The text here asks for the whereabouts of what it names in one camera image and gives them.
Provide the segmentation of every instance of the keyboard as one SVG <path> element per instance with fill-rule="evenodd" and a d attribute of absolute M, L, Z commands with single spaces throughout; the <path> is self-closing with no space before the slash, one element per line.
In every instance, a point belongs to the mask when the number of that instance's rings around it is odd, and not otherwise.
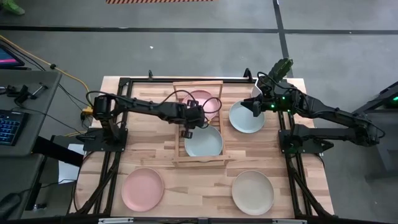
<path fill-rule="evenodd" d="M 0 110 L 0 145 L 15 146 L 27 116 L 23 112 Z"/>

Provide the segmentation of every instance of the beige plate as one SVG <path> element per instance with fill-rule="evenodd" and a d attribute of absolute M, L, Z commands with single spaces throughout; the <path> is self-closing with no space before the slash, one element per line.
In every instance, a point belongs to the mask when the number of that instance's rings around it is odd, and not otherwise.
<path fill-rule="evenodd" d="M 232 198 L 238 208 L 248 215 L 262 215 L 274 203 L 274 188 L 261 172 L 247 170 L 232 184 Z"/>

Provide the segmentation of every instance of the plate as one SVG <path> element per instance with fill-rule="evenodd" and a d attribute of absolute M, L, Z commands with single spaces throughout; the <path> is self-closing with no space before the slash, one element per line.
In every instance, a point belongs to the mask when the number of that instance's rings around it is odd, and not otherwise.
<path fill-rule="evenodd" d="M 248 215 L 262 215 L 274 203 L 274 188 L 269 179 L 256 170 L 240 173 L 232 184 L 236 206 Z"/>
<path fill-rule="evenodd" d="M 229 121 L 232 126 L 243 133 L 255 133 L 266 123 L 266 116 L 261 113 L 257 118 L 253 112 L 241 105 L 242 101 L 236 102 L 229 110 Z"/>
<path fill-rule="evenodd" d="M 185 139 L 185 150 L 189 156 L 218 156 L 223 150 L 223 137 L 213 126 L 191 130 L 191 139 Z"/>
<path fill-rule="evenodd" d="M 158 172 L 151 168 L 139 168 L 124 181 L 122 199 L 131 210 L 146 212 L 160 202 L 163 191 L 163 180 Z"/>
<path fill-rule="evenodd" d="M 205 101 L 211 97 L 211 93 L 205 91 L 205 90 L 195 90 L 191 92 L 192 96 L 199 102 L 199 105 L 203 105 Z M 187 95 L 183 100 L 182 103 L 188 103 L 188 100 L 192 100 L 192 97 L 190 95 Z M 216 99 L 211 99 L 209 100 L 205 106 L 203 107 L 203 110 L 205 112 L 212 112 L 216 111 L 220 108 L 220 103 Z M 215 113 L 206 113 L 205 116 L 207 119 L 213 119 L 217 115 L 217 112 Z"/>

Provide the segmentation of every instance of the monitor screen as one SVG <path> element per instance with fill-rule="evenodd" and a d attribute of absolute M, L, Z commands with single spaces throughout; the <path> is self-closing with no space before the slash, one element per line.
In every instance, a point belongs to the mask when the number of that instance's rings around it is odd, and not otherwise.
<path fill-rule="evenodd" d="M 24 65 L 13 53 L 0 47 L 0 68 L 1 67 L 14 67 Z"/>

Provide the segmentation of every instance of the gray floor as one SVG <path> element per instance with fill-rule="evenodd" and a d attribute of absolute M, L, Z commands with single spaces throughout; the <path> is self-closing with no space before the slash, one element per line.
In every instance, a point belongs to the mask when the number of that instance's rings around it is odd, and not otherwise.
<path fill-rule="evenodd" d="M 27 14 L 0 12 L 0 24 L 25 26 L 276 28 L 271 0 L 106 5 L 94 0 L 19 0 Z M 394 0 L 280 0 L 286 29 L 398 29 Z M 282 56 L 277 34 L 84 33 L 0 31 L 30 52 L 81 78 L 91 90 L 104 75 L 240 77 L 246 67 L 268 72 Z M 293 75 L 325 104 L 353 111 L 397 81 L 396 35 L 286 35 Z M 84 98 L 82 86 L 62 84 Z M 79 110 L 57 92 L 49 112 L 81 128 Z M 316 120 L 317 127 L 336 127 Z M 41 135 L 72 132 L 46 119 Z M 380 170 L 375 148 L 347 142 L 325 153 L 326 176 L 340 217 L 398 223 L 397 179 L 366 182 Z"/>

